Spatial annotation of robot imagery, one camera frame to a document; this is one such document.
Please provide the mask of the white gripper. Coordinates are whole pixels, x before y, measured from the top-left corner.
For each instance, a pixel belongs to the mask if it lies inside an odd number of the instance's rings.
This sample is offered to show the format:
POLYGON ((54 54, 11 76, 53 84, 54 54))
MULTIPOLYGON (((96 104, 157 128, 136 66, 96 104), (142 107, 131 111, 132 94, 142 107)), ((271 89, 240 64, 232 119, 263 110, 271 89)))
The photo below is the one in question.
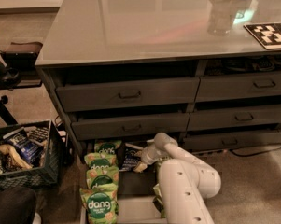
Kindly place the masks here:
POLYGON ((154 144, 151 144, 142 150, 141 161, 137 163, 133 170, 136 173, 142 173, 148 168, 148 165, 153 164, 164 155, 163 151, 157 149, 154 144))

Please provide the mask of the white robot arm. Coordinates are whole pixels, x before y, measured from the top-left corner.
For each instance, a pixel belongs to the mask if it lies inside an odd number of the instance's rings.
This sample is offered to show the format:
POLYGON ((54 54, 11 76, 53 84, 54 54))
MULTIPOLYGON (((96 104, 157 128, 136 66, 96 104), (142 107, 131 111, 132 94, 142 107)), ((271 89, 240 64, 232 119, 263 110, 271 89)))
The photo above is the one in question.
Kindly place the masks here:
POLYGON ((215 224, 204 199, 221 189, 218 171, 180 147, 166 133, 157 133, 141 153, 141 162, 150 165, 169 156, 158 172, 159 187, 167 224, 215 224))

